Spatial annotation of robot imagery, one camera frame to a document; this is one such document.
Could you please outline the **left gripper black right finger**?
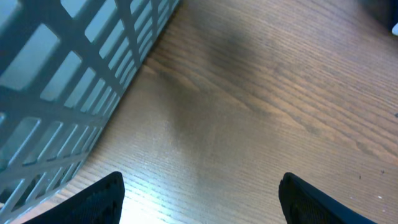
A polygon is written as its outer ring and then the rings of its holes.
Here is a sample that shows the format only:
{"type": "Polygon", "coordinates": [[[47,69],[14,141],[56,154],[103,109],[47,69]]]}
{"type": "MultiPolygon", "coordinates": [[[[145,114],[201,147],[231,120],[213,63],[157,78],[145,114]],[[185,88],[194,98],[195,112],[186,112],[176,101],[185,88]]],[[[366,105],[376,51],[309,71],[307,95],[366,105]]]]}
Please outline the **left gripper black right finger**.
{"type": "Polygon", "coordinates": [[[374,223],[291,172],[284,174],[278,194],[282,212],[289,224],[374,223]]]}

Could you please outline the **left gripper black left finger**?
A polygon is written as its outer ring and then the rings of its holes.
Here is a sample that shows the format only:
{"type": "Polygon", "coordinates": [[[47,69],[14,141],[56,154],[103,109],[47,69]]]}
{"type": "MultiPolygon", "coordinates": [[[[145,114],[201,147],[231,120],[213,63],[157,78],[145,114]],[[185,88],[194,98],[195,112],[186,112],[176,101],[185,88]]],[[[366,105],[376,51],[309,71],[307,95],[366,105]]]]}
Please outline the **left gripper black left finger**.
{"type": "Polygon", "coordinates": [[[27,224],[118,224],[125,187],[122,173],[115,171],[27,224]]]}

